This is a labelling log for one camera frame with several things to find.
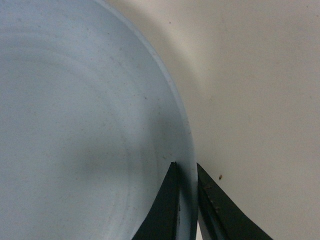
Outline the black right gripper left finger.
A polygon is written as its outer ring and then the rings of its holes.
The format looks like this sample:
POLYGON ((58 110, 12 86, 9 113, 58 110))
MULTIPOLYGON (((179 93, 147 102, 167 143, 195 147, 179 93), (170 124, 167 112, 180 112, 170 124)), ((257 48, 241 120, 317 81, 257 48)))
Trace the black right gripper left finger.
POLYGON ((180 185, 176 162, 171 162, 155 200, 134 240, 176 240, 179 231, 180 185))

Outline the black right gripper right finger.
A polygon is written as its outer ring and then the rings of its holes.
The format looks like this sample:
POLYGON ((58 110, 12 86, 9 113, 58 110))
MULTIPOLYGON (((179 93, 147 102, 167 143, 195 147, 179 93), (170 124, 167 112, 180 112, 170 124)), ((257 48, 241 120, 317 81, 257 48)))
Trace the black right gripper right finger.
POLYGON ((204 240, 270 240, 197 164, 199 227, 204 240))

